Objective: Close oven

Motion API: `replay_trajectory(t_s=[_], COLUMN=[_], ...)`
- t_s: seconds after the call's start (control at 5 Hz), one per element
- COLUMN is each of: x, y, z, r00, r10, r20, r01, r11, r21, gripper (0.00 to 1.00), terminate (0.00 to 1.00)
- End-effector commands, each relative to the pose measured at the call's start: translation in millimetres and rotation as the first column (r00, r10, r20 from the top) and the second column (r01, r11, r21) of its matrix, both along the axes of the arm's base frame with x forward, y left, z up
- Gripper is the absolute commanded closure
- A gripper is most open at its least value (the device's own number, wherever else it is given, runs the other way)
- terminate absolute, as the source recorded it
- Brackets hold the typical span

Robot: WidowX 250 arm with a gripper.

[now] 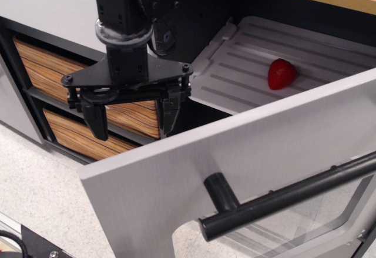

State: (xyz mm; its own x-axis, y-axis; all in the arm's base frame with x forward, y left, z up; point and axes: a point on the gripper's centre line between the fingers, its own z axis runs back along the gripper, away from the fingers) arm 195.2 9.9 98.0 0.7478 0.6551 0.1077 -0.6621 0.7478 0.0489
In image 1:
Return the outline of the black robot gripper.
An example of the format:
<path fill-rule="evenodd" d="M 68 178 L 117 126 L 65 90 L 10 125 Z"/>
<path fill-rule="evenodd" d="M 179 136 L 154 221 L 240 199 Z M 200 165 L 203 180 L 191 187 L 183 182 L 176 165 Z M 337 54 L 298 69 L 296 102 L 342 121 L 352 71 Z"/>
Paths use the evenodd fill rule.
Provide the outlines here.
<path fill-rule="evenodd" d="M 105 105 L 161 99 L 160 130 L 169 134 L 182 101 L 191 95 L 192 66 L 155 58 L 145 46 L 107 51 L 101 61 L 75 72 L 73 84 L 63 83 L 68 89 L 69 107 L 82 110 L 95 138 L 108 140 Z"/>

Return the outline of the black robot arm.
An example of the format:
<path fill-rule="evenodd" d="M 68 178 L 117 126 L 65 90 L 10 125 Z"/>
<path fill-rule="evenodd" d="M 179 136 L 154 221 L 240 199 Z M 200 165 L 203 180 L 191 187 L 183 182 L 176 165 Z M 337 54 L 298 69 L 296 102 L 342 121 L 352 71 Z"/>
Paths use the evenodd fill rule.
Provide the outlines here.
<path fill-rule="evenodd" d="M 168 61 L 175 46 L 168 13 L 178 0 L 96 0 L 95 32 L 106 46 L 101 61 L 65 75 L 68 105 L 83 114 L 100 140 L 108 139 L 106 106 L 156 100 L 162 107 L 159 127 L 173 130 L 181 103 L 190 96 L 188 63 Z"/>

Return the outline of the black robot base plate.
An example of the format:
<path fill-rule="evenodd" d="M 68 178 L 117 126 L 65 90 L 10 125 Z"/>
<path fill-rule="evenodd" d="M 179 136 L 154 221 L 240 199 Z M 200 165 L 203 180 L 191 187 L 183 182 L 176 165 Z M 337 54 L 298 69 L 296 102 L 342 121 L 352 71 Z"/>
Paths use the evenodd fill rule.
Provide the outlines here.
<path fill-rule="evenodd" d="M 65 250 L 61 249 L 57 245 L 51 243 L 50 241 L 46 240 L 44 237 L 38 235 L 31 229 L 27 228 L 24 225 L 21 225 L 21 237 L 22 241 L 24 242 L 29 257 L 36 257 L 36 258 L 49 258 L 49 257 L 57 257 L 57 258 L 71 258 L 72 256 L 66 252 Z"/>

